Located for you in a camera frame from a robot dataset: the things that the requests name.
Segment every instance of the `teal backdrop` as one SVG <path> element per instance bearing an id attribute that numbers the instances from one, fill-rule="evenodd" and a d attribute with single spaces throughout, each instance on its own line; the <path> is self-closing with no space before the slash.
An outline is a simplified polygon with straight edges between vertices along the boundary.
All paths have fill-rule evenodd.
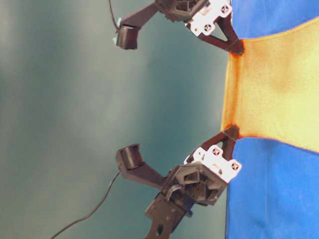
<path id="1" fill-rule="evenodd" d="M 151 0 L 113 0 L 116 18 Z M 227 53 L 157 14 L 124 51 L 106 0 L 0 0 L 0 238 L 48 239 L 86 215 L 141 144 L 162 175 L 220 130 Z M 153 188 L 116 180 L 60 239 L 142 239 Z M 172 239 L 222 239 L 225 198 Z"/>

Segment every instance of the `wire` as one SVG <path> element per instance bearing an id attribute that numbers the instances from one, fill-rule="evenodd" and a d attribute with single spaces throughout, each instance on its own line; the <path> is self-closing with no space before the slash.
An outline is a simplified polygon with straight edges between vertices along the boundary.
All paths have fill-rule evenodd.
<path id="1" fill-rule="evenodd" d="M 117 31 L 119 31 L 120 29 L 119 29 L 119 27 L 118 27 L 118 25 L 116 24 L 115 19 L 114 19 L 111 0 L 109 0 L 109 10 L 110 10 L 110 14 L 111 14 L 111 17 L 112 17 L 112 22 L 113 22 L 113 24 L 114 24 L 114 27 L 116 28 Z"/>
<path id="2" fill-rule="evenodd" d="M 102 200 L 99 202 L 99 204 L 88 214 L 86 215 L 85 217 L 82 217 L 78 220 L 75 220 L 74 222 L 70 223 L 69 225 L 65 226 L 64 228 L 62 228 L 60 231 L 58 231 L 56 234 L 54 234 L 54 236 L 52 236 L 50 239 L 54 239 L 56 238 L 58 235 L 60 235 L 62 232 L 64 232 L 65 230 L 67 230 L 69 227 L 73 226 L 74 224 L 76 223 L 79 223 L 81 221 L 84 221 L 86 219 L 88 219 L 90 216 L 92 216 L 98 209 L 99 207 L 102 205 L 102 203 L 105 201 L 106 197 L 108 196 L 109 194 L 109 191 L 112 187 L 112 184 L 114 183 L 115 179 L 118 177 L 118 175 L 120 174 L 121 172 L 118 172 L 115 177 L 112 179 L 107 191 L 106 191 L 106 194 L 104 195 L 104 197 L 102 198 Z"/>

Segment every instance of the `blue cloth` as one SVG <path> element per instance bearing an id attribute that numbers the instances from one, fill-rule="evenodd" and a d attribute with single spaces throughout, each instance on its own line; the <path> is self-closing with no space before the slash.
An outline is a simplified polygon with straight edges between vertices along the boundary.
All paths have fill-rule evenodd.
<path id="1" fill-rule="evenodd" d="M 232 6 L 240 39 L 287 31 L 319 16 L 318 0 L 233 0 Z"/>
<path id="2" fill-rule="evenodd" d="M 228 186 L 227 239 L 319 239 L 319 154 L 244 138 Z"/>
<path id="3" fill-rule="evenodd" d="M 239 38 L 287 31 L 319 16 L 318 0 L 233 0 Z M 228 186 L 227 239 L 319 239 L 319 154 L 244 138 L 243 168 Z"/>

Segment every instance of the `hole in bracket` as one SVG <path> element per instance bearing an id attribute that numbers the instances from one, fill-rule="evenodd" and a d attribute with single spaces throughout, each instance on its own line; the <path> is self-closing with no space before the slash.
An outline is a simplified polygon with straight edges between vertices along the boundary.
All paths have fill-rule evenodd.
<path id="1" fill-rule="evenodd" d="M 160 236 L 163 233 L 163 229 L 164 229 L 164 226 L 160 224 L 156 231 L 156 236 Z"/>

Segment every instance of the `white mounting plate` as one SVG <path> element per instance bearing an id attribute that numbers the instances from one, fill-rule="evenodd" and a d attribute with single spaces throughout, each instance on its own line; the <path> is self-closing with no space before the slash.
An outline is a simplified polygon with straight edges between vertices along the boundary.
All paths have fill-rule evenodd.
<path id="1" fill-rule="evenodd" d="M 242 165 L 235 159 L 227 161 L 223 158 L 223 150 L 217 145 L 211 146 L 207 151 L 199 147 L 193 154 L 194 160 L 191 163 L 201 162 L 225 182 L 229 183 L 237 176 Z"/>
<path id="2" fill-rule="evenodd" d="M 206 6 L 185 25 L 190 24 L 189 29 L 195 36 L 199 36 L 201 33 L 209 36 L 215 30 L 214 22 L 219 17 L 227 17 L 232 10 L 233 8 L 227 0 L 209 0 Z"/>

